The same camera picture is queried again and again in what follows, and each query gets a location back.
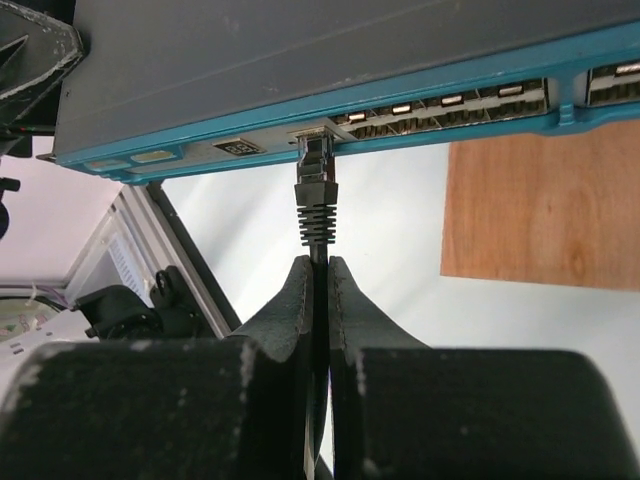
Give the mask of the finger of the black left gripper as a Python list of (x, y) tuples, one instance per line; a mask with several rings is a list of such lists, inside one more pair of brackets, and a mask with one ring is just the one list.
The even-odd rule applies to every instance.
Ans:
[(86, 50), (68, 0), (1, 3), (1, 133), (52, 135), (62, 83)]

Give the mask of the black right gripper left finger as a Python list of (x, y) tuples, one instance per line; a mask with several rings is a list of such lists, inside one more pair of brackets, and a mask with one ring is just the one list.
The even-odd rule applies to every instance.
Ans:
[(313, 274), (221, 340), (52, 342), (1, 405), (5, 479), (310, 479)]

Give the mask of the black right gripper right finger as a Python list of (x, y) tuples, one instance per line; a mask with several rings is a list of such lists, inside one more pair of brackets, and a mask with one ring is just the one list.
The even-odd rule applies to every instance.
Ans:
[(329, 263), (339, 479), (635, 479), (608, 382), (568, 350), (435, 348)]

